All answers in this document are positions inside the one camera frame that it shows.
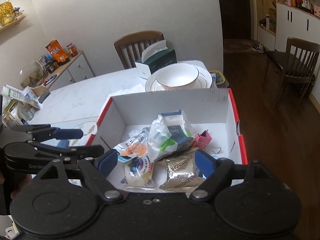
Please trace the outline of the person's right hand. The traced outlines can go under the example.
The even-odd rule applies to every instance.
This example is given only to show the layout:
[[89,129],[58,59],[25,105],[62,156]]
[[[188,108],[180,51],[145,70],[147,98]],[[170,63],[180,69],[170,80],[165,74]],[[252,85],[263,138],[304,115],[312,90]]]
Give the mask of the person's right hand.
[[29,174],[14,174],[14,178],[11,181],[10,185],[12,188],[12,192],[10,194],[11,199],[15,198],[15,196],[32,180],[31,175]]

